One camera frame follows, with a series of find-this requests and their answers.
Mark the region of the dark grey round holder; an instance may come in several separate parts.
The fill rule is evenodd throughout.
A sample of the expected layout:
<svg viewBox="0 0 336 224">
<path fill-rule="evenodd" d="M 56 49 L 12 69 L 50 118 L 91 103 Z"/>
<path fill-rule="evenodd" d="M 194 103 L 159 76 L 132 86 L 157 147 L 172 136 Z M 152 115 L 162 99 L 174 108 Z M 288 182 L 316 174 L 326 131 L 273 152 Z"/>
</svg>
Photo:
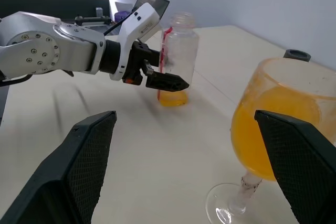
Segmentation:
<svg viewBox="0 0 336 224">
<path fill-rule="evenodd" d="M 310 54 L 296 49 L 287 49 L 283 57 L 287 59 L 300 60 L 304 62 L 309 62 L 311 59 Z"/>
</svg>

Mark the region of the clear wine glass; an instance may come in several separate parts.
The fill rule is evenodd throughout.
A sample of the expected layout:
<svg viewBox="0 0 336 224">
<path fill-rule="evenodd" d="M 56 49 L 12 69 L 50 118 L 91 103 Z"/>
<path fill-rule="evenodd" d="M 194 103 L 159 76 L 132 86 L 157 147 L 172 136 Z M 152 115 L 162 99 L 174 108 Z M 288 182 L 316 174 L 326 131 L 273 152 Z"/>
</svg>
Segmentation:
<svg viewBox="0 0 336 224">
<path fill-rule="evenodd" d="M 209 191 L 210 224 L 267 224 L 264 207 L 250 202 L 263 180 L 276 181 L 255 120 L 257 110 L 309 122 L 336 147 L 336 71 L 287 58 L 266 59 L 258 65 L 230 127 L 234 152 L 247 172 L 240 185 L 219 184 Z"/>
</svg>

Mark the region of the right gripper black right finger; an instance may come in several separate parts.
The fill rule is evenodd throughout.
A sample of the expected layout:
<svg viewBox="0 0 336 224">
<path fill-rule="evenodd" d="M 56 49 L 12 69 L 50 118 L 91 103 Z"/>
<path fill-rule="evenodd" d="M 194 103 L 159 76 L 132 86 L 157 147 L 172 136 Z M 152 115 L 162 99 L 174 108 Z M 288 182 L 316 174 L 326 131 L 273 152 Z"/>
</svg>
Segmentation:
<svg viewBox="0 0 336 224">
<path fill-rule="evenodd" d="M 309 122 L 265 110 L 255 120 L 299 224 L 336 224 L 336 147 Z"/>
</svg>

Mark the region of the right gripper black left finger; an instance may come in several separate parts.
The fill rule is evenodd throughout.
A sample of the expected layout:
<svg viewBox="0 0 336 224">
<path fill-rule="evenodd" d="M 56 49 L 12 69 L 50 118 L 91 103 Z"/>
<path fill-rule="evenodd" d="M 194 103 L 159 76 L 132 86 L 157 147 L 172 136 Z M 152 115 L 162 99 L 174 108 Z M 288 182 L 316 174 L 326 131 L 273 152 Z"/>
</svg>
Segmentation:
<svg viewBox="0 0 336 224">
<path fill-rule="evenodd" d="M 108 164 L 115 111 L 75 124 L 37 167 L 0 224 L 91 224 Z"/>
</svg>

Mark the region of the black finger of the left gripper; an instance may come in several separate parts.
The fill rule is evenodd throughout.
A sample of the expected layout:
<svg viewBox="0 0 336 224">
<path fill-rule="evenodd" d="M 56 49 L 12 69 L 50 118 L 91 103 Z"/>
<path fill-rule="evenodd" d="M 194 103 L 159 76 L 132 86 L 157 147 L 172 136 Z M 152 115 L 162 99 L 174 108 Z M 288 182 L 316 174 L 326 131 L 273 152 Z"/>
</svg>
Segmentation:
<svg viewBox="0 0 336 224">
<path fill-rule="evenodd" d="M 146 87 L 151 89 L 177 92 L 187 89 L 190 85 L 180 76 L 170 73 L 153 72 L 147 74 Z"/>
<path fill-rule="evenodd" d="M 160 67 L 173 67 L 173 66 L 175 66 L 175 54 L 169 52 L 161 52 Z"/>
</svg>

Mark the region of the small purple box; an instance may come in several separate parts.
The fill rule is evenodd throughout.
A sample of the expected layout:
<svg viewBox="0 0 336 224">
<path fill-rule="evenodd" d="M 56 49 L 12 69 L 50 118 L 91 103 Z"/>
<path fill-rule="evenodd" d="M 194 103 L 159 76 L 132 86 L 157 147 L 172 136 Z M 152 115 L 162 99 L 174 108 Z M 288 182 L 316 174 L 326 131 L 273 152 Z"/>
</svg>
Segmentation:
<svg viewBox="0 0 336 224">
<path fill-rule="evenodd" d="M 116 23 L 120 22 L 121 20 L 123 20 L 124 18 L 126 18 L 128 15 L 130 14 L 129 11 L 120 11 L 120 12 L 116 12 L 114 14 L 114 21 Z"/>
</svg>

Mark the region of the black window ledge unit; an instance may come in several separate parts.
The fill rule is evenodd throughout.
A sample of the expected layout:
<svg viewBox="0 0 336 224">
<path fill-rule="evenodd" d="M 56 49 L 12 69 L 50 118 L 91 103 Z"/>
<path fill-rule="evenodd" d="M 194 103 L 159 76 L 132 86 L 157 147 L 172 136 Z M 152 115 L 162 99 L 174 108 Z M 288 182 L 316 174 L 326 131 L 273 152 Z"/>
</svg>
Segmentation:
<svg viewBox="0 0 336 224">
<path fill-rule="evenodd" d="M 74 23 L 77 16 L 96 17 L 97 7 L 102 8 L 103 16 L 110 16 L 109 0 L 0 0 L 0 19 L 21 11 Z"/>
</svg>

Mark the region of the clear plastic drink bottle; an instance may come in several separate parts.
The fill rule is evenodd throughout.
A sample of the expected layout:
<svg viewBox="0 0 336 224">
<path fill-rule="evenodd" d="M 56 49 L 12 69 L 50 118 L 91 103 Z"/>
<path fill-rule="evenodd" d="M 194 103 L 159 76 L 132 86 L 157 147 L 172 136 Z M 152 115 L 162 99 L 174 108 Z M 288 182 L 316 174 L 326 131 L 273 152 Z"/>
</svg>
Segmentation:
<svg viewBox="0 0 336 224">
<path fill-rule="evenodd" d="M 192 84 L 199 36 L 194 31 L 195 18 L 190 13 L 180 12 L 172 16 L 170 27 L 163 32 L 161 52 L 175 54 L 175 66 L 160 67 L 159 72 L 180 76 Z"/>
</svg>

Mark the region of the dark tilted flat panel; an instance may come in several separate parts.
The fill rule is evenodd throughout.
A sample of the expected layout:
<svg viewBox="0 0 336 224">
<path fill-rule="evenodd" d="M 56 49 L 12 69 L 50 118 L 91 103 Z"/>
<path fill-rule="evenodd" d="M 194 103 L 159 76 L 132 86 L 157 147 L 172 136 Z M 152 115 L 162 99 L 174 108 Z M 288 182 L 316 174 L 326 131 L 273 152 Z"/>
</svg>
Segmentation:
<svg viewBox="0 0 336 224">
<path fill-rule="evenodd" d="M 136 3 L 132 9 L 132 12 L 135 12 L 140 6 L 144 3 L 149 3 L 155 11 L 158 13 L 160 19 L 163 17 L 167 7 L 169 6 L 170 1 L 168 0 L 136 0 Z"/>
</svg>

